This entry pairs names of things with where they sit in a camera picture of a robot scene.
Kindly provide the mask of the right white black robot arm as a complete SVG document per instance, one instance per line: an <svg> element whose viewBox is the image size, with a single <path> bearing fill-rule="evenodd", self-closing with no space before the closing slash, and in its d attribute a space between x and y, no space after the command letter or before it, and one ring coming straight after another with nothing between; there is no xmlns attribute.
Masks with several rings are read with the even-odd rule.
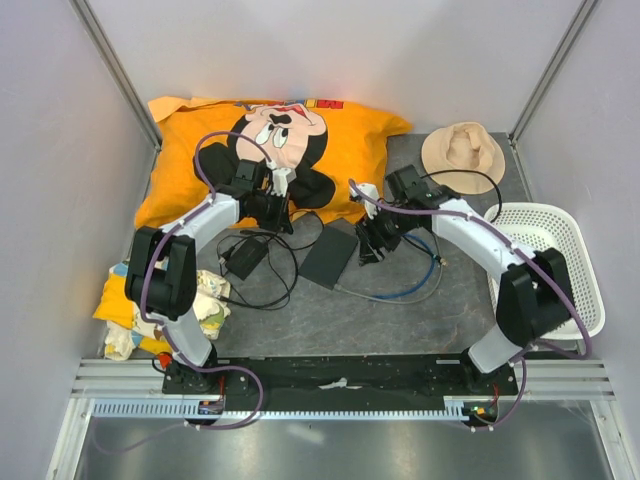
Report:
<svg viewBox="0 0 640 480"><path fill-rule="evenodd" d="M412 167L388 175L393 201L369 183L349 183L350 197L365 208L356 224L363 263L378 262L419 228L444 239L497 282L495 324L465 349L458 381L467 392L483 392L494 372L521 357L546 334L577 319L565 257L555 248L535 250L516 242L482 218L447 186L431 187Z"/></svg>

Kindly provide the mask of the black network switch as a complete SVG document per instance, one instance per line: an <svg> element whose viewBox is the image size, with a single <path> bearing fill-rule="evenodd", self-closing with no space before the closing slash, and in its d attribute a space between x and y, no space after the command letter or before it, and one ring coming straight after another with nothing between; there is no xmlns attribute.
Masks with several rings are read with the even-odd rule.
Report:
<svg viewBox="0 0 640 480"><path fill-rule="evenodd" d="M305 257L300 276L333 290L357 245L358 239L351 223L344 219L329 223Z"/></svg>

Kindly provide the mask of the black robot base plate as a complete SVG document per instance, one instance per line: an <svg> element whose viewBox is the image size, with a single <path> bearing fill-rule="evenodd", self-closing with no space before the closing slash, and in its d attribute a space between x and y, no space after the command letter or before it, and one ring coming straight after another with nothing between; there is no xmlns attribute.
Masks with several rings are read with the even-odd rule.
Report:
<svg viewBox="0 0 640 480"><path fill-rule="evenodd" d="M472 371L458 354L236 357L221 359L209 394L260 410L268 406L409 406L432 408L447 397L515 395L511 367Z"/></svg>

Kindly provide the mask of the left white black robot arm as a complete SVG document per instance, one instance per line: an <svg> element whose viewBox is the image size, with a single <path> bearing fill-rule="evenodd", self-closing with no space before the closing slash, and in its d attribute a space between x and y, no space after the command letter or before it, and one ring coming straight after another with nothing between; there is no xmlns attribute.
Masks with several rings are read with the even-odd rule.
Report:
<svg viewBox="0 0 640 480"><path fill-rule="evenodd" d="M165 394L209 394L220 378L216 349L193 307L199 250L244 218L265 230L289 230L289 185L295 179L291 168L242 160L228 184L214 186L186 214L162 227L144 226L135 232L124 292L170 346Z"/></svg>

